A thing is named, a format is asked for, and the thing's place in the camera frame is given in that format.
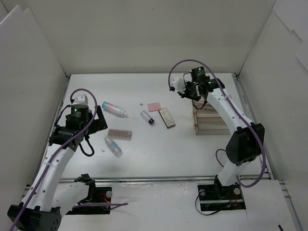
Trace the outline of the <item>clear blue small bottle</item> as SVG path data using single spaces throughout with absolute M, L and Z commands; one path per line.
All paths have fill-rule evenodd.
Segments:
M 110 151 L 115 155 L 115 157 L 120 157 L 122 155 L 121 148 L 117 145 L 117 143 L 109 136 L 104 137 L 104 142 Z

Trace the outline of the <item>gold rectangular makeup case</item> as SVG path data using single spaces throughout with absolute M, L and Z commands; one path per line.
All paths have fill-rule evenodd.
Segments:
M 160 109 L 158 112 L 167 129 L 175 127 L 176 124 L 166 108 Z

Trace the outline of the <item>pink square compact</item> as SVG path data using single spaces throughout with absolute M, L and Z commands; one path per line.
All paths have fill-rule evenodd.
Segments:
M 160 103 L 149 103 L 147 104 L 147 108 L 149 112 L 155 112 L 162 109 Z

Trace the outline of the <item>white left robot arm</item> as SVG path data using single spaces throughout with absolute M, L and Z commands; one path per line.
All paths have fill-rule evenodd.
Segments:
M 70 99 L 70 114 L 65 125 L 54 124 L 45 159 L 38 174 L 20 204 L 11 205 L 7 215 L 12 221 L 10 230 L 56 231 L 67 212 L 78 203 L 90 202 L 96 197 L 96 185 L 88 174 L 77 177 L 67 191 L 55 197 L 62 174 L 83 141 L 90 135 L 107 129 L 107 123 L 98 104 L 94 110 L 88 98 L 81 94 Z

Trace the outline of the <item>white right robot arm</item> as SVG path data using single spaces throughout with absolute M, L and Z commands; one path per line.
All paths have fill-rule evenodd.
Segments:
M 204 99 L 227 125 L 231 134 L 225 148 L 228 159 L 217 176 L 219 183 L 213 186 L 214 195 L 224 198 L 230 193 L 230 186 L 239 183 L 239 176 L 246 166 L 259 155 L 265 155 L 265 129 L 262 124 L 255 124 L 244 115 L 220 79 L 207 76 L 203 67 L 192 69 L 190 74 L 191 81 L 169 76 L 169 89 L 182 98 L 193 101 Z

